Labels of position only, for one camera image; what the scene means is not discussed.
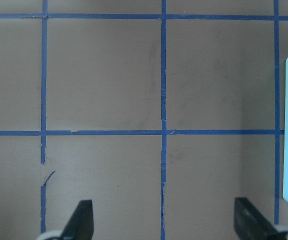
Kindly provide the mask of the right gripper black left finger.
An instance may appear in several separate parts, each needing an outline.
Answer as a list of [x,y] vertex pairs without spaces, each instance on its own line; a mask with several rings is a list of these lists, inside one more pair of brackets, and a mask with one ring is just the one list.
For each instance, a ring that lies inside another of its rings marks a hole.
[[62,240],[91,240],[94,234],[92,200],[79,201],[61,233]]

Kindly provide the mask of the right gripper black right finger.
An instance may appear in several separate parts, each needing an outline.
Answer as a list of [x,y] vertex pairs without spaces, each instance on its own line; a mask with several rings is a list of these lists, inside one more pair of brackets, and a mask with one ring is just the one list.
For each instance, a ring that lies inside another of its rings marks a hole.
[[278,240],[278,231],[246,198],[234,199],[234,230],[240,240]]

